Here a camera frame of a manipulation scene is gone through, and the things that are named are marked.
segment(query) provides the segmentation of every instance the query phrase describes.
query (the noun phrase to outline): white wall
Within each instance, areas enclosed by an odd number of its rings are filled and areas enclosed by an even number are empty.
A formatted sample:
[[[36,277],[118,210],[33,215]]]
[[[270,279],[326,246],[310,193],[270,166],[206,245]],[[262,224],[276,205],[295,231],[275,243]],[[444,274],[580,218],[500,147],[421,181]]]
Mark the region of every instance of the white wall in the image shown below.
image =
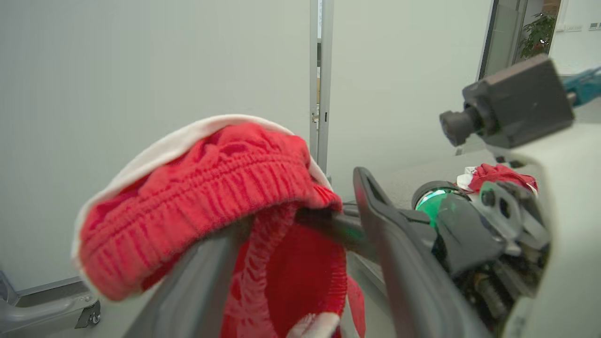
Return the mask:
[[[380,179],[454,153],[438,115],[477,79],[491,5],[335,2],[328,173],[344,200],[355,166]]]
[[[308,138],[308,1],[1,1],[0,268],[72,277],[79,207],[161,136],[215,114]]]
[[[549,57],[560,74],[572,75],[601,66],[601,30],[589,31],[592,22],[601,22],[601,1],[561,1],[557,24],[582,25],[582,31],[553,34]]]

